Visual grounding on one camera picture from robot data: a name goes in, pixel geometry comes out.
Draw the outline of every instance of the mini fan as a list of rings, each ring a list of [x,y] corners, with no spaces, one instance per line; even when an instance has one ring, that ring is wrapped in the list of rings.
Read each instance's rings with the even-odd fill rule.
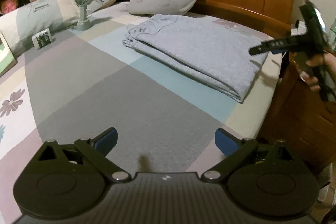
[[[75,0],[76,4],[80,8],[79,21],[77,23],[78,31],[85,31],[92,26],[87,14],[86,8],[93,0]]]

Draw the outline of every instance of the white pillow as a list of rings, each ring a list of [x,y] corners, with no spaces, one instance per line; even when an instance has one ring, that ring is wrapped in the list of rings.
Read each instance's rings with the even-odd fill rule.
[[[0,17],[0,30],[14,57],[34,46],[32,35],[51,33],[74,25],[79,8],[74,0],[37,0]]]

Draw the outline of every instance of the bedsheet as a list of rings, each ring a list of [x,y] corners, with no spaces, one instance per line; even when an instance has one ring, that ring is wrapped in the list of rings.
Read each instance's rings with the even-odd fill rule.
[[[201,174],[224,158],[214,144],[223,127],[254,138],[270,105],[281,56],[269,54],[243,104],[125,47],[127,3],[96,12],[85,32],[66,30],[46,47],[25,52],[0,78],[0,223],[21,213],[12,188],[47,139],[60,144],[119,133],[109,160],[136,171]],[[269,37],[213,17],[188,16]]]

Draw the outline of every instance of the hand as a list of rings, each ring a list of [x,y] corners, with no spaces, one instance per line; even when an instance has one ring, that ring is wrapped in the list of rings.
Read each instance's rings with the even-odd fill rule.
[[[323,63],[327,66],[330,76],[336,85],[336,57],[333,54],[325,53],[324,58],[322,54],[317,54],[311,60],[307,61],[307,65],[311,67],[321,66]],[[316,77],[310,77],[310,75],[305,72],[303,72],[301,76],[312,91],[316,92],[321,89]]]

